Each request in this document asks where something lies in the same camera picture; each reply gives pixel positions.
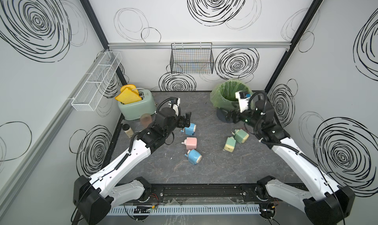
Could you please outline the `green sharpener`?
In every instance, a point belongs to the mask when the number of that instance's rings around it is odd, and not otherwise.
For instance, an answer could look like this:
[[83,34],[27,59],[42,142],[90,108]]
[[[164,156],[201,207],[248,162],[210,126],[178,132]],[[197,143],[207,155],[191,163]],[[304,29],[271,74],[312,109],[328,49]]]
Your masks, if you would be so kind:
[[235,145],[236,140],[234,139],[234,137],[228,137],[223,149],[228,152],[233,152],[235,149]]
[[238,143],[245,143],[250,136],[243,129],[236,129],[235,131],[232,131],[231,134]]

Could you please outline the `pink pencil sharpener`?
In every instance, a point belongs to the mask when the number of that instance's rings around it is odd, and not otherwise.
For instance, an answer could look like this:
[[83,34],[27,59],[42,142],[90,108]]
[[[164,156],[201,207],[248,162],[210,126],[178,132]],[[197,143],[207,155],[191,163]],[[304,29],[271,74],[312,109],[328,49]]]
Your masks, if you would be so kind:
[[187,150],[193,150],[197,148],[197,138],[196,137],[187,137],[182,144],[186,146]]

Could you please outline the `green sharpener bottom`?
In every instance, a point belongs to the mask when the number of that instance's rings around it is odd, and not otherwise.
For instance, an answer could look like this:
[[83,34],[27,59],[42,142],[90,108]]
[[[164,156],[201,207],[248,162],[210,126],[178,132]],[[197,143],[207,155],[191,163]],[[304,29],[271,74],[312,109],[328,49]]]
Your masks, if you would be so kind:
[[233,152],[235,149],[235,145],[236,140],[234,139],[234,137],[228,137],[223,149],[228,152]]

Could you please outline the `blue sharpener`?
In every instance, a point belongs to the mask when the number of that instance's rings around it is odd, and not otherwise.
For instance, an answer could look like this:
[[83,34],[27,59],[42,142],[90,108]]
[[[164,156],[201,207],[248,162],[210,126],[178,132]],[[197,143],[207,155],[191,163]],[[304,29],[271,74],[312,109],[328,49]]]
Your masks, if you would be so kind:
[[196,124],[191,123],[189,127],[185,127],[181,130],[186,135],[194,135],[196,132]]
[[202,160],[202,155],[195,149],[189,150],[185,154],[185,156],[188,158],[188,161],[193,165],[197,165]]

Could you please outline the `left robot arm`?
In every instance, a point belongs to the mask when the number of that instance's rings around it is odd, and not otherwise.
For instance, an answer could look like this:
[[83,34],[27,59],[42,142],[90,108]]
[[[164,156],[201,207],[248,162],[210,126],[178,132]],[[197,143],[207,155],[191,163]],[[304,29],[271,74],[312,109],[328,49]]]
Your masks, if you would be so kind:
[[151,185],[142,177],[119,185],[134,167],[153,154],[174,136],[176,128],[191,124],[191,113],[181,115],[180,98],[170,97],[156,109],[155,120],[144,130],[136,132],[129,147],[115,160],[90,176],[80,176],[74,183],[73,204],[81,218],[96,225],[110,210],[131,200],[146,201]]

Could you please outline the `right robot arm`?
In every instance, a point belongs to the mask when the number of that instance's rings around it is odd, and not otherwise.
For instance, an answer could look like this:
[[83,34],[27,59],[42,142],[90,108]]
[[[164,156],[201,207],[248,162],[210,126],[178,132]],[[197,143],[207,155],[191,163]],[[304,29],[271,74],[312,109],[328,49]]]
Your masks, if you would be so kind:
[[304,183],[306,190],[267,176],[257,182],[260,200],[280,199],[306,214],[314,225],[336,225],[345,222],[355,199],[348,186],[331,179],[311,160],[275,122],[275,110],[264,91],[237,91],[238,110],[232,112],[234,123],[243,122],[253,128],[254,136],[281,157]]

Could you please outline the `bin with green bag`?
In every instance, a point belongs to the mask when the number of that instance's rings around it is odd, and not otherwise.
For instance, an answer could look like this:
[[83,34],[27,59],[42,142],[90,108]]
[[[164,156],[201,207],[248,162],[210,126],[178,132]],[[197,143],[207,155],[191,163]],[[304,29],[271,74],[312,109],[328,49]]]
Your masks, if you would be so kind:
[[239,80],[228,80],[215,87],[210,93],[210,101],[216,108],[216,115],[219,120],[225,123],[233,123],[235,111],[239,112],[239,101],[235,96],[236,92],[247,92],[252,95],[253,91]]

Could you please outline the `mint green toaster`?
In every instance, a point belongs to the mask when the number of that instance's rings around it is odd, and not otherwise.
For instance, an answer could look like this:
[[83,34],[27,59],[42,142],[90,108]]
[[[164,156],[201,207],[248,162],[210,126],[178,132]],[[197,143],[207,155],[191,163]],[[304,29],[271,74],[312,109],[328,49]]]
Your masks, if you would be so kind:
[[157,109],[156,103],[150,90],[141,90],[143,99],[138,102],[124,105],[118,102],[118,107],[126,120],[139,119],[143,114],[153,115]]

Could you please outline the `small beige bottle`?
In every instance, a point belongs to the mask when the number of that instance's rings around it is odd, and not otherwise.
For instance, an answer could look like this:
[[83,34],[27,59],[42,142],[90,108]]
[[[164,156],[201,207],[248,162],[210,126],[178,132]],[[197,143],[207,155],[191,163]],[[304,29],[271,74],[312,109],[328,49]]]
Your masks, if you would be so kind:
[[127,123],[122,125],[122,130],[125,132],[125,134],[128,136],[128,138],[132,138],[134,135],[134,131],[131,128],[131,126]]

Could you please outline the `yellow toy toast slice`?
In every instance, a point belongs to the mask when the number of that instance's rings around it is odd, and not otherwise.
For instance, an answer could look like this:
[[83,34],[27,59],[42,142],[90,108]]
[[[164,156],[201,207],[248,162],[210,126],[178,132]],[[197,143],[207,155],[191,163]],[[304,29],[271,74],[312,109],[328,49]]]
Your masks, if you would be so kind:
[[139,95],[139,90],[135,85],[124,85],[121,87],[120,92],[121,93],[117,97],[115,97],[115,100],[124,105],[139,102],[142,100],[141,96]]

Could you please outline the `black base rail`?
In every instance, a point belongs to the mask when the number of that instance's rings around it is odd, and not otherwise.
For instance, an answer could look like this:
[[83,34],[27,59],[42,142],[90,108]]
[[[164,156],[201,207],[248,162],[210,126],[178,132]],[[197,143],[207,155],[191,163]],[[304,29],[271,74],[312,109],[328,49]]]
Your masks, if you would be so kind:
[[271,201],[276,198],[291,205],[302,205],[305,199],[312,197],[304,184],[284,184],[278,180],[272,180],[266,185],[260,181],[253,184],[150,184],[139,177],[129,183],[116,184],[109,195],[100,195],[102,191],[89,182],[83,186],[76,185],[74,203],[92,199],[117,206],[129,201],[163,202],[164,199],[177,197],[240,197],[244,202]]

